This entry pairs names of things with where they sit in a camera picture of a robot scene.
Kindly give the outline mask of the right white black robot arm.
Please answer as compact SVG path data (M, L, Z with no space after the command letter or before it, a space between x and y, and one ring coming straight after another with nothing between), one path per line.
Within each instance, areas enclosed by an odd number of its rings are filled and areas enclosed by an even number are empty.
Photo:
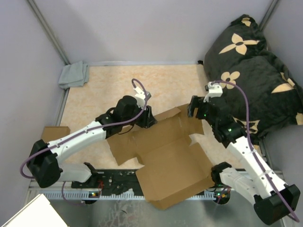
M229 150L247 171L240 174L227 162L215 165L211 170L211 182L216 187L233 188L249 201L259 219L271 225L296 210L300 190L288 185L268 166L255 149L249 146L244 128L235 122L230 109L222 97L209 98L192 96L187 107L189 117L204 119L212 128L219 143Z

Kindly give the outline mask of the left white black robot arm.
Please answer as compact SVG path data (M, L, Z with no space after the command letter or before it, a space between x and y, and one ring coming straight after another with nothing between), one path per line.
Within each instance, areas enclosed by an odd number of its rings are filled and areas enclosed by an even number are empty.
M90 163L67 164L65 160L87 146L121 133L125 126L150 128L157 123L149 105L140 105L133 96L124 96L89 125L63 138L34 143L26 166L41 188L56 182L73 182L92 188L101 175Z

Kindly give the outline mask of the brown cardboard box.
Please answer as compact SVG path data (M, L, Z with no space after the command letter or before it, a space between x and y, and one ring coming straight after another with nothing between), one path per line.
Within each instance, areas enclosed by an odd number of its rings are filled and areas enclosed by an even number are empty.
M107 139L118 165L137 158L137 170L145 199L165 210L214 185L213 164L190 135L203 134L197 118L189 118L187 104L155 116L157 123L148 129L134 128Z

